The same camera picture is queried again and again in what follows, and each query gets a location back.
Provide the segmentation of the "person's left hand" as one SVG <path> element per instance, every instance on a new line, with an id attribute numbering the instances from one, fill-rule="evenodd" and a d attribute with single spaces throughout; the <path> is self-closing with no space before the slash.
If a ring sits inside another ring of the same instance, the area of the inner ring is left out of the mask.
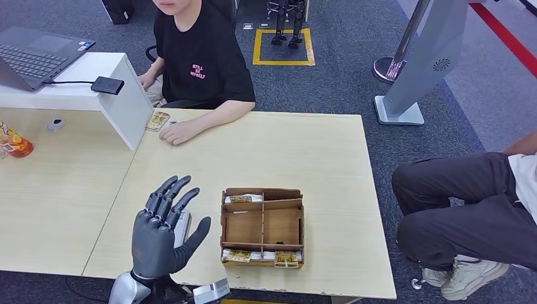
<path id="1" fill-rule="evenodd" d="M 179 145 L 194 138 L 201 132 L 199 125 L 193 120 L 177 122 L 164 128 L 159 138 L 169 144 Z"/>

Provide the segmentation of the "person's right hand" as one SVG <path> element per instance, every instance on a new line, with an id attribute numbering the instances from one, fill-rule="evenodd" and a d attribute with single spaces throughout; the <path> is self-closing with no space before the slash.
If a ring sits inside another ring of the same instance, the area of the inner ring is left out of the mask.
<path id="1" fill-rule="evenodd" d="M 147 91 L 156 82 L 157 77 L 157 74 L 147 71 L 146 73 L 139 75 L 137 78 L 143 89 Z"/>

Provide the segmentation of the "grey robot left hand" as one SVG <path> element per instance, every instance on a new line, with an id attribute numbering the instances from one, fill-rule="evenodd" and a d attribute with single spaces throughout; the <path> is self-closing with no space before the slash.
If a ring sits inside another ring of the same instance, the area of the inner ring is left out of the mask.
<path id="1" fill-rule="evenodd" d="M 196 230 L 175 246 L 175 228 L 183 209 L 196 197 L 200 188 L 184 194 L 177 203 L 175 197 L 191 181 L 191 176 L 168 178 L 152 192 L 135 217 L 132 230 L 132 272 L 140 278 L 154 279 L 182 270 L 207 237 L 212 220 L 204 217 Z"/>

